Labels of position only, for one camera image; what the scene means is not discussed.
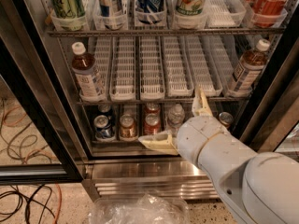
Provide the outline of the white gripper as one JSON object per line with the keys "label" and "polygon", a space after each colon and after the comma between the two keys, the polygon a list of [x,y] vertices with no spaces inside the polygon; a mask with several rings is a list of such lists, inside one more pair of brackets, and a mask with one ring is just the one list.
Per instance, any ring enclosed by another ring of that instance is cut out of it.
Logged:
{"label": "white gripper", "polygon": [[198,157],[204,146],[215,136],[227,134],[228,130],[216,118],[211,117],[211,108],[200,86],[194,90],[192,114],[194,117],[178,129],[177,139],[171,132],[161,132],[140,136],[138,141],[148,149],[167,155],[179,154],[186,161],[199,166]]}

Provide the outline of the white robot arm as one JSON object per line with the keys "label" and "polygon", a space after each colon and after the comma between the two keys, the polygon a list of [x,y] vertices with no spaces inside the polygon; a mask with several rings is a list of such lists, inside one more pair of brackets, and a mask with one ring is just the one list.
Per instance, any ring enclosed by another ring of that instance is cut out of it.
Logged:
{"label": "white robot arm", "polygon": [[238,224],[299,224],[299,163],[276,152],[257,153],[234,138],[213,117],[201,88],[192,113],[176,135],[164,131],[139,141],[204,171]]}

